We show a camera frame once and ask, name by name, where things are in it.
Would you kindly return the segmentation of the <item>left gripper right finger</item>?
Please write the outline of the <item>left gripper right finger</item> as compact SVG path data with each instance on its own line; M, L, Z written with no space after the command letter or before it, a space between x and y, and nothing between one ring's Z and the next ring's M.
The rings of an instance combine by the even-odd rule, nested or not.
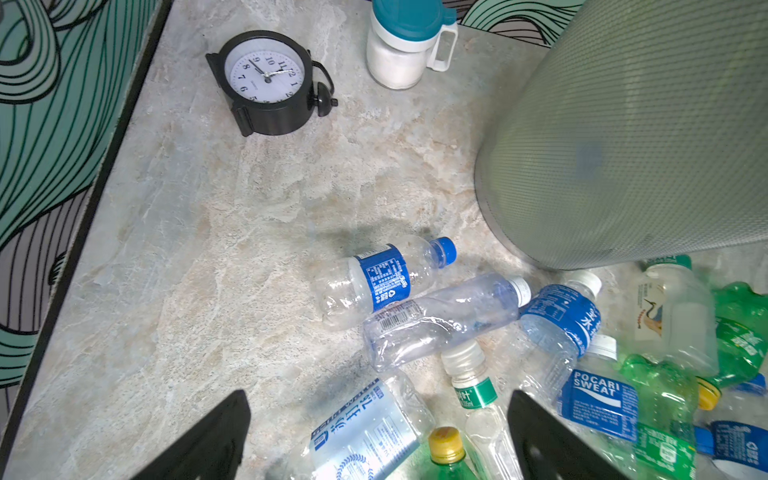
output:
M524 479L627 479L522 390L507 420Z

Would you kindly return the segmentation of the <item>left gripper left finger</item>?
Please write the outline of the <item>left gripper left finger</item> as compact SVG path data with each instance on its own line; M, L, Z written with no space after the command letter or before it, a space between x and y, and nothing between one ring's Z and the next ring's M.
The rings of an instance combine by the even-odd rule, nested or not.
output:
M133 479L234 479L250 422L246 393L234 390Z

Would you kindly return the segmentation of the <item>large clear blue label bottle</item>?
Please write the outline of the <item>large clear blue label bottle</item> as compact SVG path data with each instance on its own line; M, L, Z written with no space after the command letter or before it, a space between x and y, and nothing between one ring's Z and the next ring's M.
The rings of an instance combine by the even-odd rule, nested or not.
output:
M382 374L289 455L284 479L385 479L426 442L435 419L411 379Z

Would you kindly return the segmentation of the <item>clear bottle white cap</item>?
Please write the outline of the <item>clear bottle white cap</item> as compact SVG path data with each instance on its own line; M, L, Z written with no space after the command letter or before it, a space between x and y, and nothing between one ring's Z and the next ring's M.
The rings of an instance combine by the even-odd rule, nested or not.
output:
M363 323L370 366L385 372L505 327L531 299L524 278L492 272L389 306Z

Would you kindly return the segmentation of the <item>clear bottle green cap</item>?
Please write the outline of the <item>clear bottle green cap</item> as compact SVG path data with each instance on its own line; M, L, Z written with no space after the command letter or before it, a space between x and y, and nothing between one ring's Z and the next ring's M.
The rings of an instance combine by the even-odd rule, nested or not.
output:
M632 282L632 348L670 360L698 376L719 371L713 296L688 255L645 260Z

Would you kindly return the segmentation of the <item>Pepsi label clear bottle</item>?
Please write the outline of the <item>Pepsi label clear bottle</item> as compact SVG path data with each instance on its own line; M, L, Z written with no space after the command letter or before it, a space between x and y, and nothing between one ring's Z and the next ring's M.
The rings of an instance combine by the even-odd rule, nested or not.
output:
M695 427L698 479L767 477L767 382L760 374L724 391Z

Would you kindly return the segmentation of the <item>clear bottle blue cap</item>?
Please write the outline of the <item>clear bottle blue cap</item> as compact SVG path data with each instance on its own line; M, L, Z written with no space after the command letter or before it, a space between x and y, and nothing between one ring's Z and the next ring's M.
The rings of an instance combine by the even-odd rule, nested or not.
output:
M331 329L353 328L433 287L457 257L448 237L408 234L363 253L323 261L311 276L321 320Z

